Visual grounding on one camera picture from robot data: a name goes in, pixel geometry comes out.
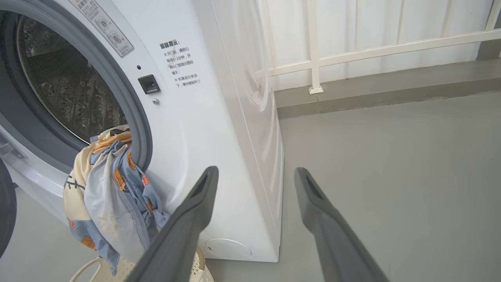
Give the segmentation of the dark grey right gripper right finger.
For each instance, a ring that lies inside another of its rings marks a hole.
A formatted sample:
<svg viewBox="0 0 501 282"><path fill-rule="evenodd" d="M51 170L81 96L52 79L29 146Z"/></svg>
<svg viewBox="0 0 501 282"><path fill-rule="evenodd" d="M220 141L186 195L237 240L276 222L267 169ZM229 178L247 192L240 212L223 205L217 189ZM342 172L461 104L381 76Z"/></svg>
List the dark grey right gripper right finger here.
<svg viewBox="0 0 501 282"><path fill-rule="evenodd" d="M302 222L315 238L324 281L388 282L380 266L306 168L295 169L294 184Z"/></svg>

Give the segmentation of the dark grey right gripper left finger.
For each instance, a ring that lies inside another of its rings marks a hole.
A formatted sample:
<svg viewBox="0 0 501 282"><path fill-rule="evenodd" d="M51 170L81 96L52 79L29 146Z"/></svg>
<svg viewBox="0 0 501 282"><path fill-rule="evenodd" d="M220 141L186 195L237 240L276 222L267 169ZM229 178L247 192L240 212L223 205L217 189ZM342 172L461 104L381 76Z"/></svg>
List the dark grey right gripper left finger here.
<svg viewBox="0 0 501 282"><path fill-rule="evenodd" d="M188 282L199 234L209 225L219 170L207 167L127 277L128 282Z"/></svg>

